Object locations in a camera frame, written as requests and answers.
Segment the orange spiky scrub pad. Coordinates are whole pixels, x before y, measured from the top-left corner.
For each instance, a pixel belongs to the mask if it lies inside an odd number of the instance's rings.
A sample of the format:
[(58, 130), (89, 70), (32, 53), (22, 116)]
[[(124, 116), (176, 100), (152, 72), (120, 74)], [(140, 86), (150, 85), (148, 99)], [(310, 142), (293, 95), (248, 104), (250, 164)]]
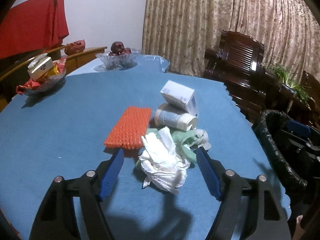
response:
[(128, 107), (111, 129), (104, 146), (126, 150), (142, 148), (142, 136), (146, 134), (151, 113), (151, 108)]

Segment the mint green rubber glove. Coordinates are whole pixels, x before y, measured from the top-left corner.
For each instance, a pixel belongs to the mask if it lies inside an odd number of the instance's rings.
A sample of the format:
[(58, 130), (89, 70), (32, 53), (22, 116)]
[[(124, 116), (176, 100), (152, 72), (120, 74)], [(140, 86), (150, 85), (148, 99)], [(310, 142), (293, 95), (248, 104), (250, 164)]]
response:
[[(171, 136), (176, 144), (177, 153), (191, 163), (196, 163), (195, 150), (199, 147), (204, 147), (208, 150), (211, 148), (209, 143), (208, 133), (203, 129), (191, 129), (189, 131), (181, 131), (178, 129), (170, 129)], [(146, 134), (150, 132), (158, 132), (159, 129), (148, 128)], [(141, 169), (139, 159), (136, 162), (136, 167)]]

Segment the white tissue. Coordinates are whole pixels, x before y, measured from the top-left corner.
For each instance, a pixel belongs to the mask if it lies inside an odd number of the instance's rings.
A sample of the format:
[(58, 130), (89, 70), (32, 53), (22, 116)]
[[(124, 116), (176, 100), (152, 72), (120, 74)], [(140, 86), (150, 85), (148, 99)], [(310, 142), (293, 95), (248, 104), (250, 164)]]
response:
[(179, 194), (185, 184), (188, 159), (176, 151), (176, 144), (168, 127), (158, 132), (150, 132), (142, 136), (144, 150), (139, 156), (141, 170), (146, 174), (143, 187), (154, 184), (158, 189), (172, 194)]

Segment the white carton box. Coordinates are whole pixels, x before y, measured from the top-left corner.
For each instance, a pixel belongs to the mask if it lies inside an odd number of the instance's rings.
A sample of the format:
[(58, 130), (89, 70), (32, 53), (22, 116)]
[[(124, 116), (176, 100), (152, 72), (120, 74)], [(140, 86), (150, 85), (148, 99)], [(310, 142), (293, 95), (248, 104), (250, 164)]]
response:
[(194, 89), (168, 80), (161, 89), (161, 94), (168, 104), (193, 116), (199, 116)]

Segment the white grey paper cup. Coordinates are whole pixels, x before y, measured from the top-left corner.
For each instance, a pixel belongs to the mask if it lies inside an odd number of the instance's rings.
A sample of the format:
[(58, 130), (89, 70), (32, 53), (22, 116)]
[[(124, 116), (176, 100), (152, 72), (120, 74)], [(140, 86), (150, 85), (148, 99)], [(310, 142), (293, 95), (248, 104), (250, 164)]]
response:
[(156, 126), (168, 126), (186, 132), (197, 127), (198, 117), (163, 103), (155, 111), (154, 122)]

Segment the black lined trash bin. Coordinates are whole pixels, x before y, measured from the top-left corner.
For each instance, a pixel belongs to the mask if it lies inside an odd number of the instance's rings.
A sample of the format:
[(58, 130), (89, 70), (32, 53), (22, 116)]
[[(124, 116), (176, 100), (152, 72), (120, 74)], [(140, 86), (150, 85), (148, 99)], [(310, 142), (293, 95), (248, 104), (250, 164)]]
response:
[(265, 110), (257, 118), (252, 129), (270, 165), (286, 189), (318, 189), (319, 170), (295, 170), (282, 155), (281, 128), (289, 120), (293, 119), (283, 112)]

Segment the green potted plant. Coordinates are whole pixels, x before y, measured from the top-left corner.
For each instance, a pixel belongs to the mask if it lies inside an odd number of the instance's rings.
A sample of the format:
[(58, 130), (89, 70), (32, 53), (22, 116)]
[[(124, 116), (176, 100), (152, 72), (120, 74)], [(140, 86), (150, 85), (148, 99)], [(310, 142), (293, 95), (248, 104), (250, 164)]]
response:
[(271, 70), (278, 78), (280, 78), (281, 82), (284, 85), (295, 92), (297, 99), (300, 102), (304, 103), (306, 107), (310, 107), (308, 104), (308, 100), (311, 99), (311, 96), (307, 93), (306, 87), (295, 81), (293, 78), (293, 74), (290, 73), (290, 71), (286, 67), (284, 67), (280, 63), (276, 63), (269, 64), (267, 68)]

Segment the dark wooden side table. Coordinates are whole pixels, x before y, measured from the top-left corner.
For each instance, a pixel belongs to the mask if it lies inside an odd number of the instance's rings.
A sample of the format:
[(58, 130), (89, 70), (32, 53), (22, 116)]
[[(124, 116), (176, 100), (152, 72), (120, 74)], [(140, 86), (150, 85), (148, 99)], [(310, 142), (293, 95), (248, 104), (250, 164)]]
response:
[(312, 112), (298, 100), (296, 92), (284, 84), (271, 70), (263, 69), (264, 110), (276, 110), (290, 118), (308, 124)]

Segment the blue felt table mat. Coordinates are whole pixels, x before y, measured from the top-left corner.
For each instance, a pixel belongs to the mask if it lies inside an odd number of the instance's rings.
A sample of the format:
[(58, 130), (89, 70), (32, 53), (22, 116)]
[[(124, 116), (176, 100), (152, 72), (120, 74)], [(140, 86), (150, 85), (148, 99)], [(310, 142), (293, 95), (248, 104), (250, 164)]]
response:
[[(28, 239), (38, 208), (56, 176), (78, 178), (110, 158), (104, 141), (130, 106), (156, 110), (168, 80), (195, 90), (198, 127), (207, 131), (209, 155), (247, 178), (264, 174), (289, 211), (290, 200), (249, 122), (222, 83), (199, 77), (110, 71), (66, 77), (42, 99), (18, 95), (1, 112), (1, 210)], [(219, 209), (197, 166), (177, 195), (143, 187), (128, 153), (102, 207), (116, 239), (205, 239)]]

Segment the glass snack dish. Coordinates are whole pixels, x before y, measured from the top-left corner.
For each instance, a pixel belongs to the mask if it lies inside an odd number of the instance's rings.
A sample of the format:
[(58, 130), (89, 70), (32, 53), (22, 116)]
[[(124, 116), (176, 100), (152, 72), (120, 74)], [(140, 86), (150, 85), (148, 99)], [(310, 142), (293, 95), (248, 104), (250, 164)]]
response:
[(16, 87), (16, 93), (20, 95), (32, 96), (44, 92), (48, 92), (57, 85), (66, 74), (66, 58), (53, 61), (53, 68), (43, 74), (38, 80), (31, 78), (23, 85)]

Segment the glass fruit bowl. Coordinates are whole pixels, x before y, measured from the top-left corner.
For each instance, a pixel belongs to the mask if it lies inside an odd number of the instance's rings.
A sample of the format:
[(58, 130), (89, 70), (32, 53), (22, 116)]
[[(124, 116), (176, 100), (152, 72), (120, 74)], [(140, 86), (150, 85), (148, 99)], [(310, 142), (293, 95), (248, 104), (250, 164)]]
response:
[(118, 56), (111, 56), (110, 51), (105, 53), (98, 53), (96, 58), (102, 63), (102, 69), (108, 70), (127, 70), (137, 65), (136, 58), (141, 55), (140, 50), (131, 49), (130, 54), (122, 54)]

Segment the patterned beige curtain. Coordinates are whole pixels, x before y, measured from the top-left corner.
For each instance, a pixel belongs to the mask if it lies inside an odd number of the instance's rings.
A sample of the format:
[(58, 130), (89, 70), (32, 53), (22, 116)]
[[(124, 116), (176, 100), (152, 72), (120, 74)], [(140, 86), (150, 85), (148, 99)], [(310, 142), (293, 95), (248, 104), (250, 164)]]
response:
[(264, 64), (319, 77), (319, 22), (304, 0), (146, 0), (142, 50), (201, 76), (204, 51), (218, 48), (223, 30), (263, 43)]

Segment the red packet on sideboard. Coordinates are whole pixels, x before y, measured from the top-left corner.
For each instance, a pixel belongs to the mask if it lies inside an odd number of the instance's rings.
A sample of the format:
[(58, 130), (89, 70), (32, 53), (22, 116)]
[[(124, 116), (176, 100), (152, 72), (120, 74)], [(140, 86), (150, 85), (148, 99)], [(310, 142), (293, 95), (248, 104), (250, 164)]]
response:
[(65, 47), (65, 54), (70, 56), (84, 51), (86, 46), (85, 40), (78, 40), (68, 43)]

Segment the light blue tablecloth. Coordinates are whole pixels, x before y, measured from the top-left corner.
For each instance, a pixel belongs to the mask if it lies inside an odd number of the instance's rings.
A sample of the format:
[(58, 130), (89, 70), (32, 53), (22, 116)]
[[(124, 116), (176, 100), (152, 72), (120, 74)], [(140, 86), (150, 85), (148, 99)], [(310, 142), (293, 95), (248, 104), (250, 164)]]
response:
[[(130, 72), (146, 72), (146, 73), (167, 73), (170, 61), (158, 55), (141, 55), (139, 54), (132, 67), (117, 67), (115, 70), (127, 70)], [(108, 69), (104, 66), (100, 59), (94, 59), (82, 67), (72, 71), (67, 76), (106, 72)]]

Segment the red cloth cover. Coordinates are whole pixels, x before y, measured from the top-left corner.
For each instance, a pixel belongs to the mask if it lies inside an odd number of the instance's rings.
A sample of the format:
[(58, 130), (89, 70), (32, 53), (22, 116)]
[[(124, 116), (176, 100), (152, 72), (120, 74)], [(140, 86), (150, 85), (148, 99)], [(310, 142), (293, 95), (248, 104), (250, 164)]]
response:
[(53, 48), (68, 35), (64, 0), (27, 0), (1, 23), (1, 59)]

